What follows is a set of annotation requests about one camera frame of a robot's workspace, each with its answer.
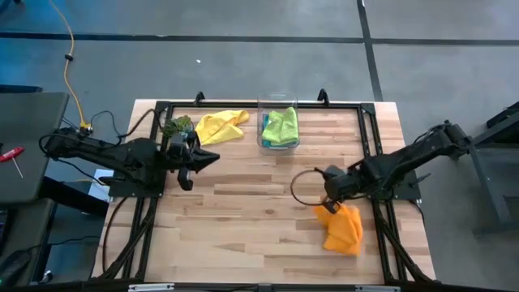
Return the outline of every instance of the wooden table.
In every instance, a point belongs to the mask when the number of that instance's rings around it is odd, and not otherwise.
[[[147,109],[154,108],[155,102],[137,100],[131,126]],[[403,147],[396,104],[379,102],[375,108],[384,152]],[[187,114],[198,122],[203,115],[220,110],[226,109],[175,108],[174,117]],[[331,164],[345,168],[363,158],[356,112],[300,109],[301,144],[294,155],[269,156],[262,154],[256,143],[255,109],[248,110],[249,121],[239,125],[245,137],[204,147],[220,153],[221,159],[192,175],[192,191],[181,190],[176,174],[168,174],[157,209],[146,281],[384,283],[368,200],[347,203],[361,211],[364,239],[359,257],[345,256],[321,247],[324,228],[311,208],[291,197],[289,189],[292,177],[302,170]],[[128,139],[149,137],[151,124],[150,115]],[[367,125],[372,141],[369,122]],[[318,174],[308,174],[300,178],[295,191],[305,200],[316,200],[324,194],[324,182]],[[128,240],[135,202],[128,199],[114,219],[107,244],[108,263]],[[116,203],[110,205],[106,221]],[[424,273],[434,278],[418,210],[407,201],[394,204],[402,244]],[[397,275],[392,248],[388,254]],[[133,273],[139,255],[138,247]],[[100,273],[101,247],[93,276]]]

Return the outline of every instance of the orange cloth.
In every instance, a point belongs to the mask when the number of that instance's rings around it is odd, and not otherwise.
[[[332,214],[325,207],[319,206],[314,208],[314,213],[317,219],[328,227],[324,249],[348,256],[360,255],[362,223],[358,208],[341,204],[337,212]]]

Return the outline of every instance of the green plant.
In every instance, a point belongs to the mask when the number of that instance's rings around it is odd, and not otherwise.
[[[192,125],[193,125],[193,122],[191,121],[191,118],[189,118],[188,116],[185,115],[185,116],[167,121],[164,125],[164,128],[162,129],[162,133],[164,134],[164,136],[166,138],[171,138],[180,132],[190,131]]]

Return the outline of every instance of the towel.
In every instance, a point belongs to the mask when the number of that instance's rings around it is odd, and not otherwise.
[[[340,204],[335,214],[324,206],[314,208],[317,219],[328,228],[328,236],[323,248],[348,256],[359,256],[362,242],[360,211],[356,207]]]
[[[195,131],[202,145],[221,143],[243,137],[243,131],[236,126],[248,119],[249,113],[246,110],[224,110],[206,114],[196,125]]]
[[[281,114],[275,110],[268,114],[268,125],[261,137],[270,141],[272,146],[299,141],[298,114],[293,107],[289,107]]]

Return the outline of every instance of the yellow cloth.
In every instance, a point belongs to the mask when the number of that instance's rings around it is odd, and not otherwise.
[[[341,204],[335,214],[325,207],[314,208],[317,219],[328,227],[328,237],[323,248],[336,251],[348,256],[359,256],[362,242],[362,223],[360,212],[356,207]]]
[[[246,110],[224,110],[216,114],[206,114],[196,125],[196,133],[202,145],[216,144],[243,137],[236,125],[249,119]]]

